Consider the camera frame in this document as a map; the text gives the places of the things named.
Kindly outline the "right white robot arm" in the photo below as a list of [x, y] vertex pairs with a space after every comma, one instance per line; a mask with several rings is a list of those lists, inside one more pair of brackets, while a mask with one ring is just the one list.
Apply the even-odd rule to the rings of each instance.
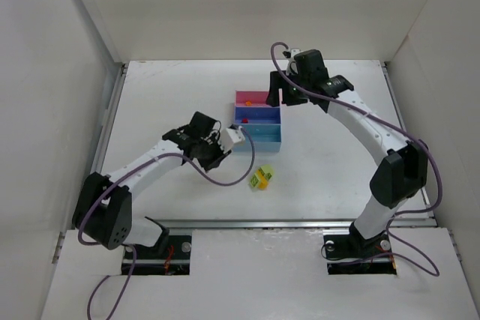
[[428, 157], [401, 132], [375, 121], [354, 85], [342, 75], [329, 75], [319, 50], [286, 47], [283, 56], [288, 65], [271, 72], [267, 105], [319, 106], [357, 138], [377, 166], [363, 212], [351, 223], [345, 240], [334, 244], [342, 258], [370, 256], [388, 221], [425, 185]]

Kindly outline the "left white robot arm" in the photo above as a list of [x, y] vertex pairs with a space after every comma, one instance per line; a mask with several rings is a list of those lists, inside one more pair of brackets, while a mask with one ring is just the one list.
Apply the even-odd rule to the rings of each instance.
[[205, 172], [219, 167], [235, 145], [245, 141], [239, 127], [215, 129], [216, 120], [195, 112], [186, 125], [172, 129], [146, 153], [120, 169], [91, 173], [84, 181], [72, 222], [79, 242], [108, 250], [138, 246], [160, 254], [169, 230], [149, 217], [134, 216], [134, 200], [166, 173], [190, 163]]

